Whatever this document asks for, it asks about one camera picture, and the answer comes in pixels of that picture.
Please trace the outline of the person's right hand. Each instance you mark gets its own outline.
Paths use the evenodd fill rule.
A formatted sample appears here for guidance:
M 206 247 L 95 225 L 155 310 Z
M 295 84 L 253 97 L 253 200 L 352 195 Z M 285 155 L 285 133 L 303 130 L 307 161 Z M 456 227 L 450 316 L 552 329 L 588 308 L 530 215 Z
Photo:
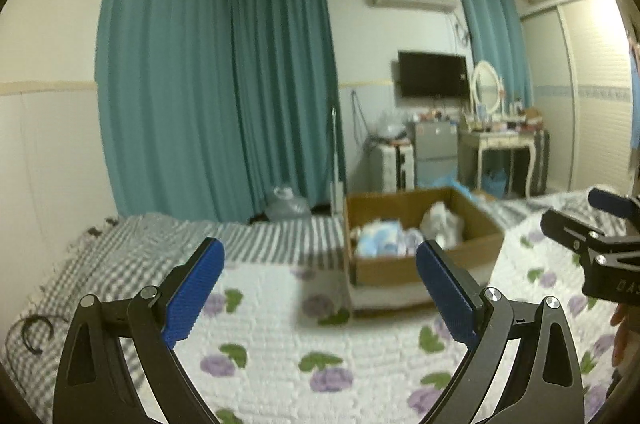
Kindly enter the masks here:
M 612 351 L 612 366 L 619 366 L 625 359 L 632 334 L 639 333 L 639 308 L 618 304 L 610 321 L 616 327 Z

